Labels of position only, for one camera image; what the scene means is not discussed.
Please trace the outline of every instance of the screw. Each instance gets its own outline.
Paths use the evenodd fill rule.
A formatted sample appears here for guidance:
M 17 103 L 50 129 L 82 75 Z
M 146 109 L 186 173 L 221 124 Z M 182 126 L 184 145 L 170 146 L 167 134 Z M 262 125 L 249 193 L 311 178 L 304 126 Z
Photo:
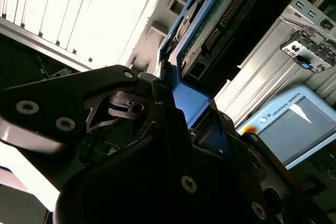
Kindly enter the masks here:
M 252 138 L 252 140 L 253 140 L 254 142 L 258 142 L 258 141 L 259 141 L 258 138 L 257 138 L 256 136 L 254 136 L 254 135 L 251 135 L 251 138 Z
M 76 123 L 70 118 L 61 117 L 56 120 L 56 127 L 62 131 L 72 131 L 76 127 Z
M 189 193 L 193 194 L 197 191 L 197 184 L 192 177 L 183 176 L 181 179 L 183 188 Z
M 124 72 L 124 75 L 125 75 L 126 77 L 128 77 L 128 78 L 133 78 L 133 74 L 130 73 L 130 72 L 125 71 L 125 72 Z
M 264 208 L 262 207 L 261 204 L 259 204 L 256 201 L 252 202 L 252 209 L 254 211 L 254 213 L 262 220 L 266 219 L 266 211 L 264 210 Z
M 225 119 L 225 121 L 230 121 L 230 118 L 226 115 L 226 114 L 223 114 L 223 118 Z
M 19 101 L 16 106 L 16 110 L 25 115 L 32 115 L 37 113 L 40 110 L 40 107 L 36 102 L 33 101 Z

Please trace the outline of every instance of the blue panel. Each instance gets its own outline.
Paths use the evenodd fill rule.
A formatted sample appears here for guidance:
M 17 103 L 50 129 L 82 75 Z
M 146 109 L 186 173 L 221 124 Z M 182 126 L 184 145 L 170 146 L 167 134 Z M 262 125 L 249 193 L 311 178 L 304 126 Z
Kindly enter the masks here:
M 169 57 L 169 61 L 175 67 L 175 82 L 173 88 L 173 94 L 175 99 L 176 107 L 181 109 L 184 112 L 188 127 L 190 128 L 193 123 L 198 119 L 198 117 L 204 112 L 204 110 L 209 106 L 211 98 L 201 92 L 195 90 L 193 87 L 189 86 L 186 83 L 183 83 L 181 78 L 181 57 L 186 49 L 188 43 L 191 41 L 192 37 L 195 35 L 197 29 L 202 24 L 202 21 L 206 17 L 207 13 L 210 11 L 211 7 L 216 0 L 205 0 L 202 7 L 199 9 L 197 15 L 195 16 L 193 22 L 191 23 L 186 34 L 176 46 L 175 50 Z M 163 46 L 160 49 L 160 59 L 164 58 L 163 51 L 167 47 L 167 43 L 170 38 L 174 35 L 174 32 L 178 29 L 185 13 L 189 9 L 192 0 L 189 0 L 183 9 L 181 15 L 177 19 L 173 29 L 168 34 L 166 41 L 163 43 Z
M 307 63 L 302 63 L 301 65 L 303 66 L 303 68 L 307 68 L 307 69 L 309 69 L 309 68 L 310 68 L 310 65 L 309 65 L 309 64 L 307 64 Z
M 181 82 L 177 83 L 173 94 L 175 105 L 184 112 L 189 128 L 196 122 L 210 103 L 208 96 L 199 93 Z

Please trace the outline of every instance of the black cable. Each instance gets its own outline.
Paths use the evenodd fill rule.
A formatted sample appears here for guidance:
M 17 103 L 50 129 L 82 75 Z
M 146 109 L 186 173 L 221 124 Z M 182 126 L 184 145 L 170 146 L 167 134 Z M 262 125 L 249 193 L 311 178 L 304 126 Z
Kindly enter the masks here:
M 48 220 L 48 215 L 49 215 L 49 210 L 47 209 L 46 210 L 46 214 L 44 215 L 44 219 L 43 219 L 43 222 L 42 222 L 42 224 L 47 224 L 47 220 Z
M 97 129 L 97 133 L 95 134 L 93 141 L 91 143 L 91 146 L 88 150 L 88 152 L 86 153 L 86 156 L 84 157 L 84 163 L 89 163 L 91 160 L 91 156 L 93 155 L 93 152 L 95 151 L 95 148 L 99 142 L 99 139 L 101 138 L 101 133 L 102 133 L 103 128 L 100 127 Z

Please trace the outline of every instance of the electronic device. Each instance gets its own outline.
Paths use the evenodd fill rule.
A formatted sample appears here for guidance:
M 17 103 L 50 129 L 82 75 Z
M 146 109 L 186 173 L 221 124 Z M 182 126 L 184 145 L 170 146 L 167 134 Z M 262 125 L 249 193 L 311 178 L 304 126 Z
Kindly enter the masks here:
M 336 139 L 336 111 L 300 85 L 271 99 L 237 131 L 258 134 L 290 169 Z
M 157 65 L 171 70 L 175 104 L 184 111 L 189 128 L 238 74 L 238 65 L 290 1 L 187 1 L 159 50 Z
M 293 0 L 281 15 L 294 32 L 280 46 L 301 67 L 319 73 L 336 65 L 336 23 L 307 0 Z
M 206 0 L 194 0 L 183 15 L 187 25 L 179 23 L 175 35 L 178 39 L 169 41 L 168 36 L 170 46 L 163 55 L 178 57 L 181 80 L 213 98 L 227 80 L 238 74 L 238 65 L 290 1 L 213 0 L 212 5 L 205 5 Z M 203 19 L 198 20 L 205 9 Z

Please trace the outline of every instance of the mounting hole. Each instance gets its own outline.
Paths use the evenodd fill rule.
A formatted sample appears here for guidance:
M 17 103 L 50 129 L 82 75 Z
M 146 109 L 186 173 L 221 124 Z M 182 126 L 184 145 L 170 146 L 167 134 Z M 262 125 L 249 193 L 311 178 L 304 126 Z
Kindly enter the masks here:
M 40 107 L 38 106 L 36 102 L 29 101 L 29 100 L 19 101 L 15 105 L 15 108 L 18 112 L 25 114 L 25 115 L 33 115 L 40 110 Z
M 132 73 L 127 72 L 127 71 L 124 72 L 124 75 L 128 78 L 133 78 L 133 76 L 134 76 Z
M 134 113 L 139 113 L 139 112 L 143 111 L 143 105 L 142 104 L 134 105 L 133 108 L 132 108 L 132 111 Z
M 254 211 L 254 213 L 262 220 L 266 219 L 266 211 L 264 210 L 264 208 L 262 207 L 261 204 L 259 204 L 256 201 L 252 202 L 252 209 Z
M 56 120 L 56 127 L 62 131 L 72 131 L 76 127 L 76 123 L 71 118 L 61 117 Z
M 182 187 L 189 193 L 193 194 L 197 191 L 197 184 L 192 177 L 183 176 L 181 179 Z

